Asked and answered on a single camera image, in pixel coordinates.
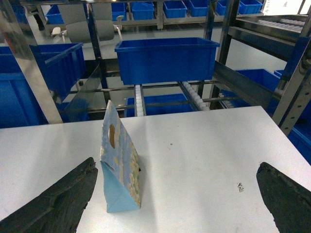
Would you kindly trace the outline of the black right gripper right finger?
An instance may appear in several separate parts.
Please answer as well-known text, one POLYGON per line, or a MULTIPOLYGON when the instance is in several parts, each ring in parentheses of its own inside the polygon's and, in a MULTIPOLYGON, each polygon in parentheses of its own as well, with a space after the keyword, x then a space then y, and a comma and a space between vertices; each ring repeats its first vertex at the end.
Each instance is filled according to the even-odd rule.
POLYGON ((280 233, 311 231, 311 192, 267 162, 256 173, 263 202, 280 233))

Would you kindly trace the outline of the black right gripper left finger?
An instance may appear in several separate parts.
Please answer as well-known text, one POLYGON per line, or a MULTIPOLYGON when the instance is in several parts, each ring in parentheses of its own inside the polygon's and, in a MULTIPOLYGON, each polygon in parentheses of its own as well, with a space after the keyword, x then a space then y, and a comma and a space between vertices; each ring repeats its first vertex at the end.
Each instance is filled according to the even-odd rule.
POLYGON ((0 222, 2 233, 74 233, 90 201, 98 169, 87 158, 0 222))

